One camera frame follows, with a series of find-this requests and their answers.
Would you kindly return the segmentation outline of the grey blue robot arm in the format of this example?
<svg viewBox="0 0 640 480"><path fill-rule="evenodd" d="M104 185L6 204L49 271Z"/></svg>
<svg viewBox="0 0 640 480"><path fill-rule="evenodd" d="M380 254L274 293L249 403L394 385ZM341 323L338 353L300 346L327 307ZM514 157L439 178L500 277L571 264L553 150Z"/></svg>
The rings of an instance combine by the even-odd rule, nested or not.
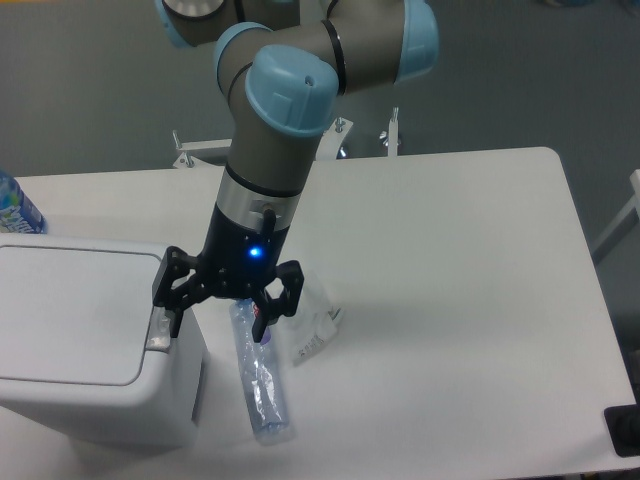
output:
<svg viewBox="0 0 640 480"><path fill-rule="evenodd" d="M302 23L295 1L159 1L179 47L213 44L215 81L235 122L204 246L169 247L153 304L172 334L209 298L252 300L252 337L297 310L300 264L279 259L340 96L428 72L439 53L424 1L331 1Z"/></svg>

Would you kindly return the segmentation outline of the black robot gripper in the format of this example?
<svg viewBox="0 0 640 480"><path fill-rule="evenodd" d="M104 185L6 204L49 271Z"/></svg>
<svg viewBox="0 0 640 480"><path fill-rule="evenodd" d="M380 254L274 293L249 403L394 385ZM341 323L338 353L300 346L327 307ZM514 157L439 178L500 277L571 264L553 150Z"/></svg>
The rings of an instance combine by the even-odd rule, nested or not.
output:
<svg viewBox="0 0 640 480"><path fill-rule="evenodd" d="M176 246L166 249L152 284L152 302L165 310L172 339L179 336L184 313L211 297L253 300L258 308L252 326L255 343L281 316L297 312L305 280L301 265L297 260L277 265L288 229L276 228L272 205L262 204L256 213L254 230L215 207L198 257ZM282 284L277 298L267 290L275 280Z"/></svg>

